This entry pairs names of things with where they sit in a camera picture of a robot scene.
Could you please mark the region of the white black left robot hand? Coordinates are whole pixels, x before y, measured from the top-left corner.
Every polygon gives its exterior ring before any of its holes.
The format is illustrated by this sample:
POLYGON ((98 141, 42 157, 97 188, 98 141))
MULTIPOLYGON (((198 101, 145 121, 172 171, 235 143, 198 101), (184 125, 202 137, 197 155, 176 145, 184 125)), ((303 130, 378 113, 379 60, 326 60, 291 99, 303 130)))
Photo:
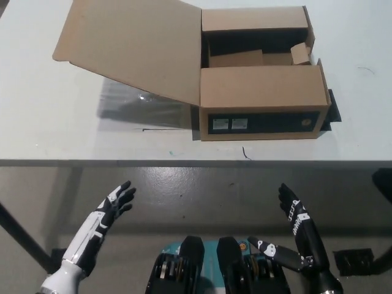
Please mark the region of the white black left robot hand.
POLYGON ((111 191, 88 215, 62 259, 79 267, 88 277, 96 265, 97 255, 109 229, 124 212, 132 208, 135 191, 130 181, 111 191))

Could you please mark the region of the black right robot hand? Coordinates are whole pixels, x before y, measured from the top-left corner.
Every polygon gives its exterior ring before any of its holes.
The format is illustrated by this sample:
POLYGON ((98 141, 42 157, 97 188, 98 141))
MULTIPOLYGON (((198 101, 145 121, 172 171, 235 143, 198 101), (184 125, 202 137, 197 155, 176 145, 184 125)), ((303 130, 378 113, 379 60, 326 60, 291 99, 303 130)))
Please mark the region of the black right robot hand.
POLYGON ((267 259, 306 277, 330 273, 328 256, 315 226, 303 202, 285 184, 279 188, 280 207, 292 230, 297 251, 263 241, 255 236, 247 238, 267 259))

